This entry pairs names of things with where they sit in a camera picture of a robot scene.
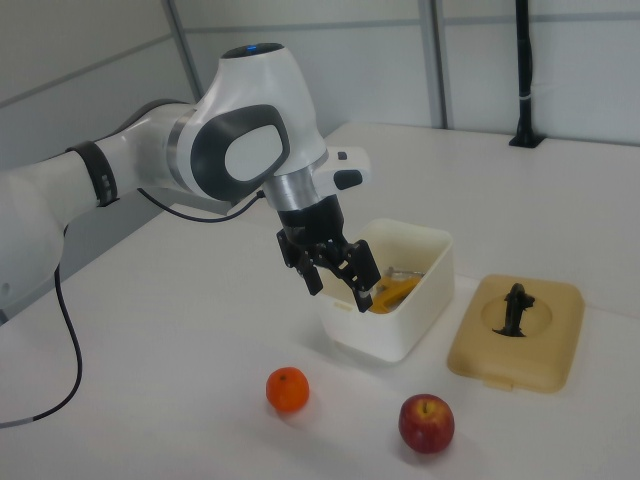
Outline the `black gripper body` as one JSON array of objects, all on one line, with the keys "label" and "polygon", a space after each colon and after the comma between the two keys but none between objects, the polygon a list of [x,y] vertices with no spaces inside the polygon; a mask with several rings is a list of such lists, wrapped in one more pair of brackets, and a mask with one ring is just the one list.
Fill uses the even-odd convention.
[{"label": "black gripper body", "polygon": [[277,214],[282,224],[277,239],[287,267],[296,266],[305,252],[313,260],[322,256],[326,266],[343,264],[347,241],[343,235],[344,216],[336,195],[301,210]]}]

